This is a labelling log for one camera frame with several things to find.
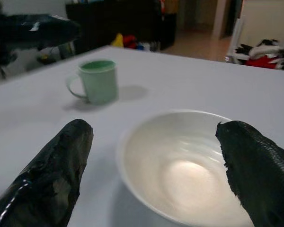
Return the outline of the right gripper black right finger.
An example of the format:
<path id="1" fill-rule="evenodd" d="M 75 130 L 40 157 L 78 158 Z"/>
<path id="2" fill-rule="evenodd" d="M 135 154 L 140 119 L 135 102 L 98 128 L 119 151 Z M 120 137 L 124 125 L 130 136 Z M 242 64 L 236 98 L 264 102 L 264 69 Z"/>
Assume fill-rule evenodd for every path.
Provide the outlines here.
<path id="1" fill-rule="evenodd" d="M 256 227 L 284 227 L 284 149 L 242 121 L 218 123 L 231 191 Z"/>

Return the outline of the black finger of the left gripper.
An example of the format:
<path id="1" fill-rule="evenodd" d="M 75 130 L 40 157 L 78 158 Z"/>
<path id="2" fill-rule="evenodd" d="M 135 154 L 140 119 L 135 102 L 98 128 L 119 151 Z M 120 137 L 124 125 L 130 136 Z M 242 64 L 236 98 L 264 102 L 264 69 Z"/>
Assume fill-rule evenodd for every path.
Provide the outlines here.
<path id="1" fill-rule="evenodd" d="M 81 36 L 78 23 L 49 14 L 0 15 L 0 48 L 39 49 L 56 47 Z"/>
<path id="2" fill-rule="evenodd" d="M 6 49 L 0 48 L 0 66 L 6 66 L 17 59 L 15 52 L 8 52 Z"/>

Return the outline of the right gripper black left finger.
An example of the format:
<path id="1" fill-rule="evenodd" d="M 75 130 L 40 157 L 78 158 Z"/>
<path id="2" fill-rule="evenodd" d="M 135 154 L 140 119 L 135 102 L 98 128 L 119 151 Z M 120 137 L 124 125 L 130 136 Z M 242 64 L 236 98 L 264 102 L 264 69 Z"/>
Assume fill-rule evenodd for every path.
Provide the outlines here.
<path id="1" fill-rule="evenodd" d="M 66 227 L 93 137 L 85 120 L 67 123 L 0 196 L 0 227 Z"/>

